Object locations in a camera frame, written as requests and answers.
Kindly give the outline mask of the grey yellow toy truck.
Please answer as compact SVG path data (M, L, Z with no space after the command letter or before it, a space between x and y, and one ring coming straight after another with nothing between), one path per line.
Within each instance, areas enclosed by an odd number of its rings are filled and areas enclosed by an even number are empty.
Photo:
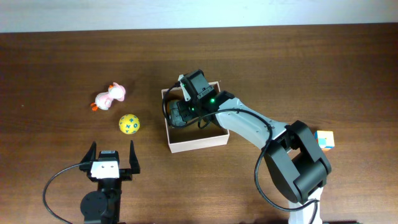
M169 114L169 120L174 126L184 126L187 122L183 120L177 103L178 100L171 100L168 102L167 112Z

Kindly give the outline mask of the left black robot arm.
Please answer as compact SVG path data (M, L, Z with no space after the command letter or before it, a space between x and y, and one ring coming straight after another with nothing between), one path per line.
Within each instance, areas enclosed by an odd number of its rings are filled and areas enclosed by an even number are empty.
M129 168L120 168L118 151L101 151L97 156L96 143L92 143L79 165L87 178L97 183L97 189L87 193L81 200L80 210L85 223L119 223L122 183L131 181L134 174L141 173L132 141L129 146L129 164Z

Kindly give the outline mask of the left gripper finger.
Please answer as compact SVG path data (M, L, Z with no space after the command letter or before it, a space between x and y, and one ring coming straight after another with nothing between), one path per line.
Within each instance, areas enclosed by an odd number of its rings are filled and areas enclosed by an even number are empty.
M133 140L130 141L130 150L129 150L129 164L132 170L139 170L140 165L136 156L134 142Z
M88 152L84 155L81 163L93 162L96 158L96 142L93 141Z

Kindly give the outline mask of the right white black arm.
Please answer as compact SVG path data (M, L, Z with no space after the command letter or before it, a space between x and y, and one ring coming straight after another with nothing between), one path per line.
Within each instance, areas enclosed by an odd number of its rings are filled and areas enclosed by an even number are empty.
M185 121L200 121L235 132L261 151L254 182L262 198L278 210L289 212L289 223L321 223L320 196L331 164L310 128L301 121L286 124L247 107L228 91L217 92L201 70L180 75L184 99L179 111ZM276 189L289 201L282 207L270 200L259 183L265 162Z

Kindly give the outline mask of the colourful puzzle cube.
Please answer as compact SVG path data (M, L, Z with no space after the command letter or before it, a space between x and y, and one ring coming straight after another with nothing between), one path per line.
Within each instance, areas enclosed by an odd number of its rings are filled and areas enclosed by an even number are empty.
M322 151L329 151L335 147L333 131L315 131L314 136Z

